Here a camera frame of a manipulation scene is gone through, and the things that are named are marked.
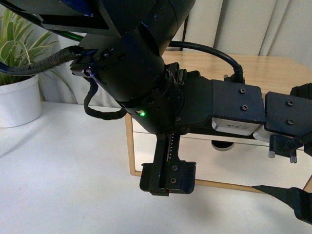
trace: drawer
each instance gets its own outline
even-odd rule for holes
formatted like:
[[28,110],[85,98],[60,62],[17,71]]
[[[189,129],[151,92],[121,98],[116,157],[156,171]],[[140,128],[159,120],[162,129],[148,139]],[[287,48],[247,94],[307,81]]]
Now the drawer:
[[[129,116],[126,122],[127,137],[132,137],[133,142],[134,155],[129,155],[130,166],[132,174],[139,176],[142,163],[153,162],[156,136],[146,132]],[[212,146],[212,140],[235,143],[230,150],[219,151]],[[257,140],[186,134],[180,139],[179,158],[197,163],[197,184],[246,191],[253,191],[249,187],[253,185],[311,189],[307,183],[312,174],[309,155],[298,150],[298,162],[292,164],[286,157],[269,158],[268,152],[269,145]]]

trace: white curtain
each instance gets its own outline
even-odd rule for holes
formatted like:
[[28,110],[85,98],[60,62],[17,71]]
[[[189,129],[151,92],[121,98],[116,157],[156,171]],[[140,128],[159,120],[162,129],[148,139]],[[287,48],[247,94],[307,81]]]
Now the white curtain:
[[[288,57],[312,68],[312,0],[196,0],[185,28],[175,40],[185,33],[185,41],[225,53]],[[77,44],[61,37],[59,41],[55,50]],[[82,104],[88,83],[71,75],[69,64],[58,70]],[[40,83],[47,101],[73,102],[59,80],[45,75]],[[91,104],[118,107],[102,89]]]

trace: black metal plate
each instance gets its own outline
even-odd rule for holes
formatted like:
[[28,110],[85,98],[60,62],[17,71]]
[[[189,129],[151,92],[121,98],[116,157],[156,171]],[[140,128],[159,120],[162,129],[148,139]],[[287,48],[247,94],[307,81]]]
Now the black metal plate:
[[204,124],[212,115],[212,82],[204,77],[191,78],[181,85],[184,105],[179,113],[181,119],[175,126]]
[[266,121],[261,89],[256,86],[213,80],[214,117],[263,124]]
[[312,100],[285,94],[266,94],[265,129],[288,136],[302,136],[312,131]]

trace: green leaves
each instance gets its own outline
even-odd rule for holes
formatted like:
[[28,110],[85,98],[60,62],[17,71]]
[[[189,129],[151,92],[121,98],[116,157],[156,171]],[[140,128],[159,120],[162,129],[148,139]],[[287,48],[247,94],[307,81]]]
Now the green leaves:
[[[42,55],[49,54],[50,46],[57,42],[51,41],[51,32],[46,32],[37,40],[32,40],[34,30],[33,24],[28,23],[22,17],[5,9],[3,17],[0,17],[1,32],[0,32],[0,62],[8,66],[23,66],[30,63],[39,62]],[[77,103],[73,90],[68,82],[58,73],[50,70],[54,76],[58,77],[66,85],[72,95],[74,103]],[[22,77],[10,76],[0,73],[0,85],[7,85],[19,82]]]

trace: wooden frame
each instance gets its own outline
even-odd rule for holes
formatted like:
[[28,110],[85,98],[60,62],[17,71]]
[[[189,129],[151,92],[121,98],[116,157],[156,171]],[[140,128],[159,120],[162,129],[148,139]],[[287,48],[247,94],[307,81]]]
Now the wooden frame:
[[[232,56],[234,59],[239,61],[244,68],[246,82],[250,85],[259,86],[262,90],[263,96],[268,91],[289,94],[292,87],[309,83],[311,81],[310,74],[312,70],[289,58],[252,55]],[[223,79],[224,74],[233,73],[229,66],[225,66],[224,61],[204,53],[166,51],[162,57],[166,64],[178,61],[180,67],[189,71],[199,70],[201,75],[207,78]],[[135,165],[133,124],[132,117],[130,115],[126,115],[126,131],[130,174],[133,176],[141,176],[141,172],[136,170]],[[211,187],[261,193],[250,186],[238,184],[228,184],[198,179],[195,183]],[[306,192],[312,191],[312,175],[303,190]]]
[[[136,164],[135,164],[136,159],[135,159],[133,124],[132,124],[131,115],[127,114],[125,116],[125,120],[126,120],[126,135],[127,135],[130,174],[132,176],[141,176],[142,172],[136,170]],[[257,189],[254,189],[250,186],[239,185],[239,184],[221,183],[221,182],[201,180],[201,179],[196,179],[195,184],[210,186],[210,187],[216,187],[216,188],[233,189],[233,190],[240,190],[240,191],[247,191],[247,192],[254,192],[254,193],[263,194],[263,192],[261,192]],[[307,181],[303,190],[308,192],[308,193],[310,193],[312,191],[312,175],[311,175],[310,179]]]

